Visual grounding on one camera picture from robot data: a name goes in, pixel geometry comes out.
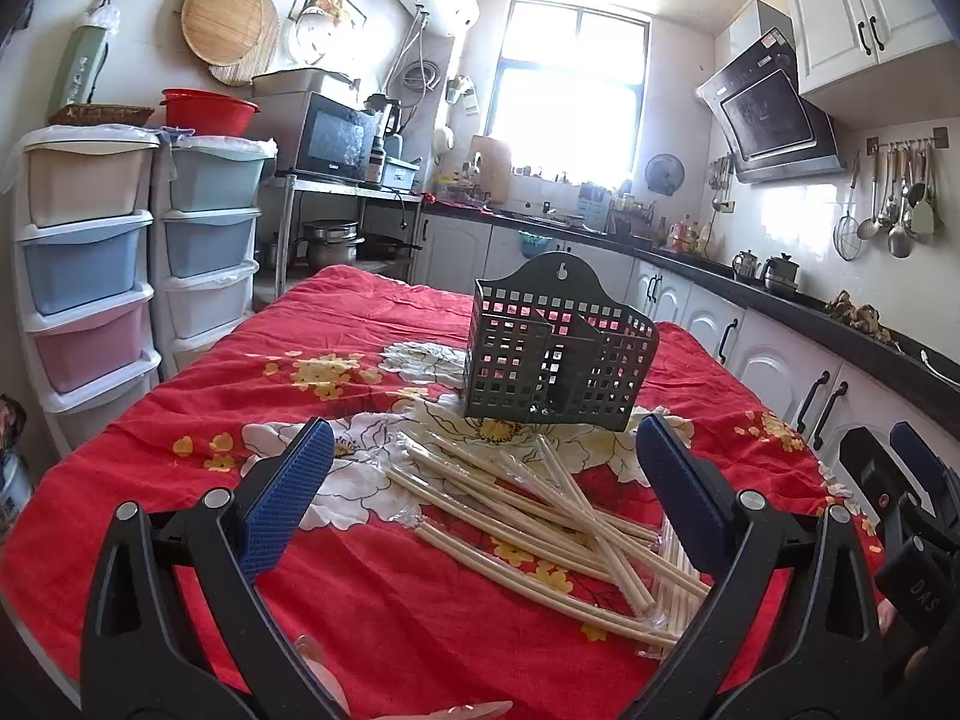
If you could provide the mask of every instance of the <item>floral tablecloth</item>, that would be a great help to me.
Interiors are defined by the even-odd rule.
[[[390,445],[392,425],[403,420],[440,420],[476,446],[517,445],[530,430],[450,418],[471,307],[462,295],[348,266],[291,290],[47,473],[0,563],[0,586],[17,613],[77,678],[86,594],[115,507],[130,499],[151,512],[191,506],[215,485],[235,485],[296,424],[321,415],[337,434],[335,469],[301,523],[306,530],[295,533],[280,565],[257,587],[287,635],[309,634],[323,646],[353,716],[511,699],[508,717],[517,720],[617,717],[656,661],[419,541],[392,521],[408,501],[370,472],[371,458]],[[666,323],[659,333],[637,405],[690,420],[683,429],[692,433],[692,451],[717,464],[735,488],[755,488],[776,507],[801,514],[835,501],[859,514],[803,440],[692,336]],[[553,431],[595,504],[659,524],[629,434]],[[876,567],[880,543],[865,519],[857,521]],[[480,533],[458,533],[554,589],[613,608],[622,603],[598,581]],[[218,675],[241,685],[198,603],[195,580],[185,577],[182,586]],[[755,661],[774,595],[772,587],[728,683],[744,679]]]

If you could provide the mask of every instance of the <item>white cabinet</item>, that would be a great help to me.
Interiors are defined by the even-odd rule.
[[[693,285],[680,326],[699,341],[710,357],[726,365],[746,313],[720,295]]]
[[[788,0],[797,42],[800,93],[877,64],[860,0]]]
[[[493,228],[483,278],[505,278],[517,272],[526,262],[520,245],[520,233],[510,227]]]
[[[901,396],[885,388],[859,368],[844,362],[835,381],[830,383],[830,392],[836,394],[832,406],[818,413],[816,424],[811,429],[808,442],[818,458],[833,471],[837,479],[850,487],[853,480],[840,464],[840,442],[851,428],[866,426],[883,445],[890,456],[898,462],[904,475],[918,490],[923,504],[929,508],[929,498],[899,456],[890,447],[890,429],[895,423],[909,422],[934,454],[954,469],[960,469],[957,442],[932,420],[920,413]],[[868,514],[877,521],[875,512]]]
[[[418,230],[424,250],[416,257],[415,281],[435,290],[473,295],[483,278],[491,225],[462,218],[425,215]]]
[[[886,62],[950,40],[930,0],[861,0],[877,59]]]
[[[576,241],[568,241],[565,250],[580,257],[592,269],[604,292],[618,303],[627,302],[627,288],[634,268],[634,258],[618,251],[592,247]]]
[[[646,260],[634,260],[630,286],[627,288],[627,299],[624,302],[646,317],[650,317],[651,309],[654,306],[650,295],[653,291],[656,276],[659,276],[659,268]]]
[[[650,290],[653,297],[653,308],[648,310],[647,316],[654,322],[674,322],[680,324],[686,300],[690,297],[691,282],[671,274],[670,271],[661,272],[656,276],[656,283]]]
[[[809,437],[836,384],[840,365],[840,358],[819,344],[748,311],[727,367],[763,405]],[[808,408],[801,414],[808,399]]]

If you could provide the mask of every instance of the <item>red plastic bowl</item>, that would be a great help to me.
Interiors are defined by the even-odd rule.
[[[200,89],[164,89],[160,105],[167,109],[167,127],[194,129],[197,135],[239,138],[260,109],[246,100]]]

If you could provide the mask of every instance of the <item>window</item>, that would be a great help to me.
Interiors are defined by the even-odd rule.
[[[639,20],[513,0],[487,134],[544,177],[619,186],[634,172],[647,37]]]

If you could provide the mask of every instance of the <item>black plastic basket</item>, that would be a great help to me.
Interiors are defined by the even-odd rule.
[[[541,254],[476,282],[464,415],[622,431],[658,344],[654,323],[611,300],[587,263]]]

